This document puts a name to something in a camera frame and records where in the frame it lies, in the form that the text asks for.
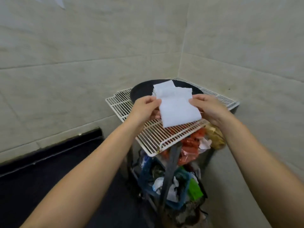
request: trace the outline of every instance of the forearm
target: forearm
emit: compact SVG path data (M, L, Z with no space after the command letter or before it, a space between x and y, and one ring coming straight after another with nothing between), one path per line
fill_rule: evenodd
M134 126L124 122L110 134L54 186L22 227L84 227L136 137Z
M303 227L303 183L234 116L228 115L220 128L250 191L270 224L273 227Z

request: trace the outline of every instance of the person's left hand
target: person's left hand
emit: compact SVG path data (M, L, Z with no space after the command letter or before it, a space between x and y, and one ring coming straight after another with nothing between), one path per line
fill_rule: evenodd
M161 118L159 110L156 109L160 104L161 99L156 99L153 96L139 98L135 101L126 121L142 129L146 121Z

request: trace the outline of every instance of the black baseboard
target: black baseboard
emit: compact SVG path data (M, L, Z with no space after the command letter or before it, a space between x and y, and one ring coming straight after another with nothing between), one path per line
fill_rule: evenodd
M36 150L12 161L4 162L2 165L0 165L0 177L23 169L27 166L34 165L39 161L47 159L48 157L55 156L94 139L102 139L102 141L104 140L102 130L100 128L91 130L73 138L69 138L46 148Z

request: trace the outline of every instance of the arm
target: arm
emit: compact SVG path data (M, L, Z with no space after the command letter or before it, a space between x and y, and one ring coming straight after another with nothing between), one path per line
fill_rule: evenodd
M222 131L253 197L272 227L304 227L304 184L216 98L194 95L189 101Z
M84 227L144 123L160 117L153 115L160 103L151 96L138 99L127 120L54 186L21 227Z

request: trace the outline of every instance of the tiled wall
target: tiled wall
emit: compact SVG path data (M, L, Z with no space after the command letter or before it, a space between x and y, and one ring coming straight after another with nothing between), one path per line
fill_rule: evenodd
M241 101L237 118L302 180L303 8L304 0L191 0L179 70ZM270 227L228 149L203 182L214 227Z
M120 121L116 91L176 77L190 0L0 0L0 162Z

